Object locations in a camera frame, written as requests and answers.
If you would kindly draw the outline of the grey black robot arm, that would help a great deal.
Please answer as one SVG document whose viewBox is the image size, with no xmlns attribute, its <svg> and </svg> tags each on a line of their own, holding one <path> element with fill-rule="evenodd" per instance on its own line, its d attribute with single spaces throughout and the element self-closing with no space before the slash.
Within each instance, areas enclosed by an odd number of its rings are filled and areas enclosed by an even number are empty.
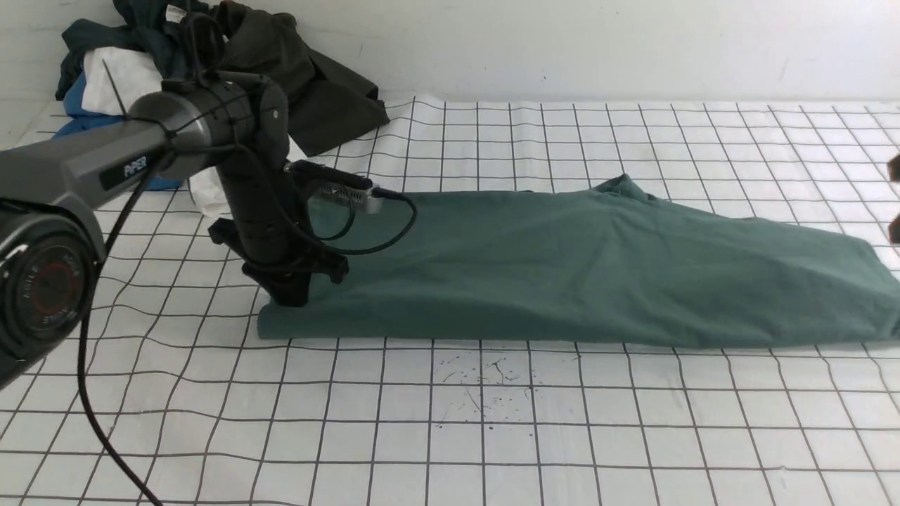
<svg viewBox="0 0 900 506">
<path fill-rule="evenodd" d="M 164 82 L 127 118 L 2 153 L 2 380 L 86 320 L 113 241 L 94 212 L 161 175 L 216 169 L 212 242 L 271 300 L 266 339 L 562 339 L 662 348 L 887 342 L 898 281 L 868 242 L 732 219 L 628 176 L 569 193 L 403 195 L 288 161 L 263 76 Z"/>
</svg>

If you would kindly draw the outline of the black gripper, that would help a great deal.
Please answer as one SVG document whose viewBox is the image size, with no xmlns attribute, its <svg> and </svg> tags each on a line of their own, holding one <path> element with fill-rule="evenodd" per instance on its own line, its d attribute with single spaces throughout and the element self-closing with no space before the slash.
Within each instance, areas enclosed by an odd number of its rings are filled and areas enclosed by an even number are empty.
<svg viewBox="0 0 900 506">
<path fill-rule="evenodd" d="M 307 205 L 284 169 L 290 150 L 286 93 L 260 74 L 221 73 L 219 83 L 231 84 L 247 101 L 229 115 L 234 147 L 217 167 L 238 235 L 239 245 L 231 249 L 274 304 L 301 308 L 308 304 L 313 273 L 341 282 L 349 272 L 347 257 L 313 239 Z"/>
</svg>

